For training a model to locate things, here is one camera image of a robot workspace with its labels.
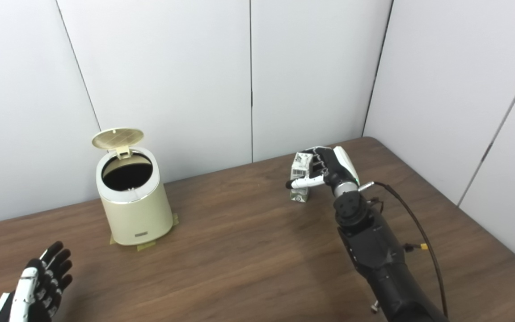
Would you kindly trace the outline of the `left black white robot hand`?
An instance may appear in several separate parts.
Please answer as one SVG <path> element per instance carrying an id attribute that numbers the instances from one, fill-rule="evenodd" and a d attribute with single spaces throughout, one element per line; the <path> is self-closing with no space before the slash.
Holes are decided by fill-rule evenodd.
<path id="1" fill-rule="evenodd" d="M 51 322 L 73 282 L 71 251 L 55 241 L 23 269 L 16 289 L 0 296 L 0 322 Z"/>

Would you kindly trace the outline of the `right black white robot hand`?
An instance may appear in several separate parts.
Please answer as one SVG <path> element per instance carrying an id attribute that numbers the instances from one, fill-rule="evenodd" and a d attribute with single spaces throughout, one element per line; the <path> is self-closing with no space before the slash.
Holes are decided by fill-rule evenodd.
<path id="1" fill-rule="evenodd" d="M 305 176 L 287 181 L 287 189 L 312 188 L 327 185 L 335 197 L 345 192 L 359 191 L 359 177 L 343 147 L 315 146 L 300 153 L 311 159 L 312 171 Z"/>

